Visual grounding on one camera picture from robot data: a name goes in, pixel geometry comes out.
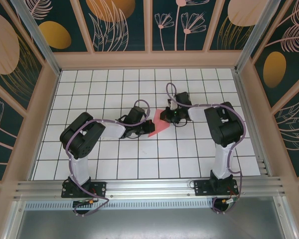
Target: decorative wallpaper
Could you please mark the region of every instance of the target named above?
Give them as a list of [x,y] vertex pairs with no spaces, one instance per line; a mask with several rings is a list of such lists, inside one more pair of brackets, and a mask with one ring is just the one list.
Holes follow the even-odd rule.
[[0,180],[12,153],[23,117],[0,98]]
[[25,109],[41,64],[0,4],[0,85]]
[[258,44],[256,45],[255,49],[251,53],[251,58],[254,58],[254,55],[256,54],[257,50],[259,49],[260,44],[263,42],[263,39],[265,38],[265,36],[267,35],[269,29],[271,28],[271,26],[273,25],[274,21],[276,20],[276,17],[279,14],[279,12],[280,12],[281,8],[283,7],[283,5],[285,4],[285,2],[286,2],[286,0],[281,0],[280,1],[277,10],[274,13],[274,16],[271,18],[271,21],[269,22],[266,30],[264,31],[262,37],[259,39]]
[[70,0],[24,2],[53,52],[87,51]]
[[299,80],[299,0],[287,10],[255,67],[271,106]]
[[299,177],[299,92],[275,114],[291,163]]
[[202,50],[214,7],[214,0],[153,0],[152,50]]
[[210,50],[242,50],[267,0],[225,0]]
[[94,51],[145,51],[143,0],[80,0]]

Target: pink paper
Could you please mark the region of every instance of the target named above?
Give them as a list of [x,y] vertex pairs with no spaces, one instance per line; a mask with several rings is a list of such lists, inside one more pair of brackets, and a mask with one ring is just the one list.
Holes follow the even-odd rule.
[[165,122],[163,120],[160,120],[160,113],[162,113],[163,110],[156,109],[155,115],[154,115],[154,124],[155,124],[155,131],[149,134],[149,137],[162,132],[163,130],[167,129],[170,126],[170,123]]

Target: white grid floor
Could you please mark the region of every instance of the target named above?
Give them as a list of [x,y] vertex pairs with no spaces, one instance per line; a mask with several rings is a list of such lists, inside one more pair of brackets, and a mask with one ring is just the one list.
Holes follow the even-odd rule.
[[[60,134],[82,112],[97,119],[118,119],[138,99],[155,109],[167,106],[165,86],[189,92],[193,104],[229,101],[243,117],[230,69],[141,69],[63,71],[35,164],[34,180],[63,180],[69,175]],[[232,169],[260,175],[249,134],[236,148]],[[171,125],[158,135],[138,139],[100,140],[89,154],[92,179],[209,177],[215,145],[206,122]]]

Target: metal floor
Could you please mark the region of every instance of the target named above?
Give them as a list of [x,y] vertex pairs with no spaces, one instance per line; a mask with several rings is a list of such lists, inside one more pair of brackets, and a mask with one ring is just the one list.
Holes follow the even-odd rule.
[[242,198],[235,210],[210,208],[25,211],[18,239],[284,239],[273,198]]

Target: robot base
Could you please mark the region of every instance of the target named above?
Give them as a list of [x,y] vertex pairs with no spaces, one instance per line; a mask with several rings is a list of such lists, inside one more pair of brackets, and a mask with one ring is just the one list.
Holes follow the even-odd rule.
[[[61,198],[91,198],[90,195],[82,192],[81,189],[76,186],[70,177],[62,183]],[[105,197],[106,182],[91,182],[91,178],[81,185],[85,190],[95,195]]]
[[230,190],[236,195],[239,193],[237,181],[233,179],[233,175],[218,179],[212,171],[210,174],[210,179],[193,181],[196,196],[230,196]]

